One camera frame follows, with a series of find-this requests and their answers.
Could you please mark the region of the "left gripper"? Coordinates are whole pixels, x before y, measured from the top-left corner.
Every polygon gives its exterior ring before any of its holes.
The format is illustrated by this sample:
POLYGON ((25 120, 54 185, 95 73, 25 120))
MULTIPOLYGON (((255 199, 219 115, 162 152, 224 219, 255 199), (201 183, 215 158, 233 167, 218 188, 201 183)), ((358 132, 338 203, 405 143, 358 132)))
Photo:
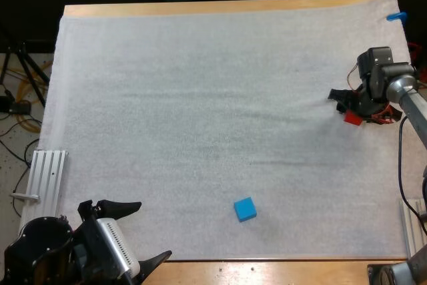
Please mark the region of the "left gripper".
POLYGON ((172 255, 167 250, 148 260, 137 259, 117 221, 138 212, 141 205, 109 200, 79 204, 82 223, 74 231, 73 254, 84 283, 141 284, 172 255))

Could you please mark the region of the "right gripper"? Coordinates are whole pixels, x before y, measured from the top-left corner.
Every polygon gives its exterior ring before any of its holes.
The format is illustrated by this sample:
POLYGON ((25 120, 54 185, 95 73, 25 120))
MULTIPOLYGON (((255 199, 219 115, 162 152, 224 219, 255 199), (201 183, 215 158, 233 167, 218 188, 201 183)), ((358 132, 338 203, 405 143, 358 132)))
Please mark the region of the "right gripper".
POLYGON ((349 89, 331 89, 328 95, 328 99, 337 101, 336 110, 342 114, 354 112, 353 101, 357 98, 356 113, 366 123, 388 125, 399 122, 402 118, 402 112, 390 102, 377 102, 371 99, 363 85, 360 85, 356 92, 349 89))

